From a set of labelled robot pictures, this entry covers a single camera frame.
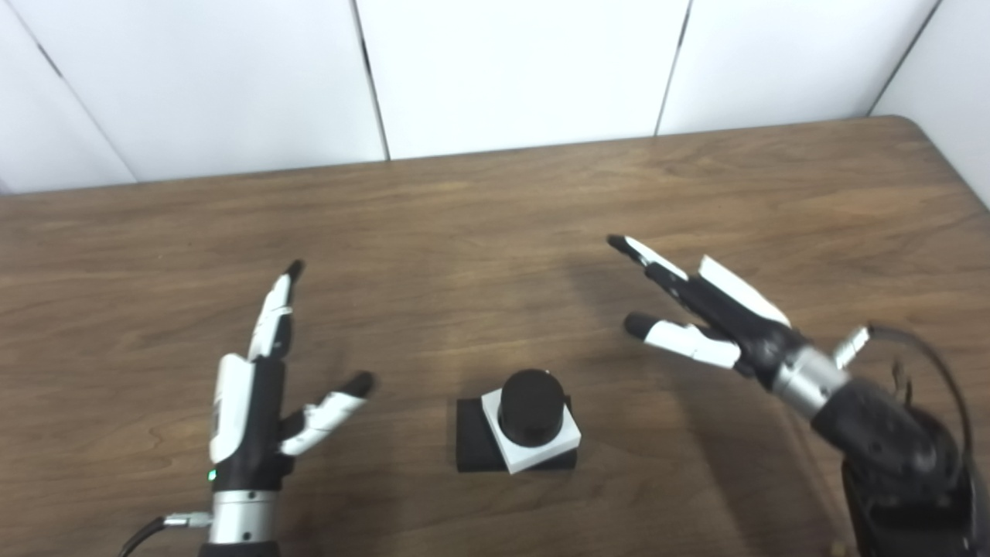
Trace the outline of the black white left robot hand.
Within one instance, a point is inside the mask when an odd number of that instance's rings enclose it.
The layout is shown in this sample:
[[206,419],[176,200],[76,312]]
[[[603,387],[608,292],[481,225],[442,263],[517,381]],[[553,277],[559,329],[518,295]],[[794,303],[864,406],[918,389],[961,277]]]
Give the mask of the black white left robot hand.
[[247,353],[220,358],[209,441],[214,494],[281,490],[295,459],[325,440],[374,391],[374,374],[358,371],[319,401],[283,415],[293,300],[304,269],[297,258],[266,292]]

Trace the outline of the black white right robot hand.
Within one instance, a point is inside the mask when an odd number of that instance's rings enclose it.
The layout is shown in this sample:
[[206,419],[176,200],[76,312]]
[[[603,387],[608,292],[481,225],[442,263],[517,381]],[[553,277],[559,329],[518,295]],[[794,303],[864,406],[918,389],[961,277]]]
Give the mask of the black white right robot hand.
[[687,274],[633,237],[608,235],[606,241],[640,265],[646,277],[679,306],[704,322],[699,326],[629,313],[623,328],[643,344],[738,371],[771,391],[781,368],[809,343],[767,300],[761,299],[756,308],[747,306],[727,285],[718,285],[701,271]]

